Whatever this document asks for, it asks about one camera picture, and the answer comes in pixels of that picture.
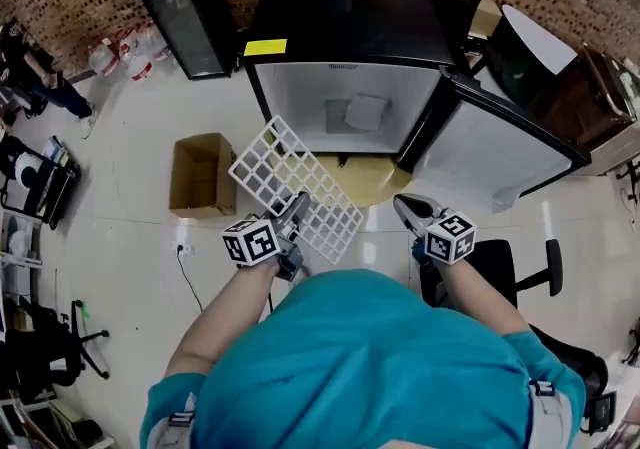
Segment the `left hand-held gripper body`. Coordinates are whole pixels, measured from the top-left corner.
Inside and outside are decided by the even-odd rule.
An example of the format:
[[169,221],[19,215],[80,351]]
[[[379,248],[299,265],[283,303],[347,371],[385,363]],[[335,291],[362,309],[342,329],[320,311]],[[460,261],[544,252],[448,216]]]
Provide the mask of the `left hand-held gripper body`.
[[279,264],[276,276],[293,282],[303,265],[302,254],[295,242],[300,222],[300,215],[292,209],[280,216],[266,211],[232,224],[222,231],[221,237],[230,259],[238,268],[276,257]]

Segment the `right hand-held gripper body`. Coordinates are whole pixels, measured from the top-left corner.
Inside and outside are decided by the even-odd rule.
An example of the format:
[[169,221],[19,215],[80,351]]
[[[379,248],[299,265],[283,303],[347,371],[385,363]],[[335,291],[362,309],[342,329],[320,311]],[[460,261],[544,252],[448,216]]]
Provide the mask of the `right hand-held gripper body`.
[[453,265],[473,252],[476,232],[477,226],[462,212],[446,210],[419,221],[412,255],[420,264],[430,260]]

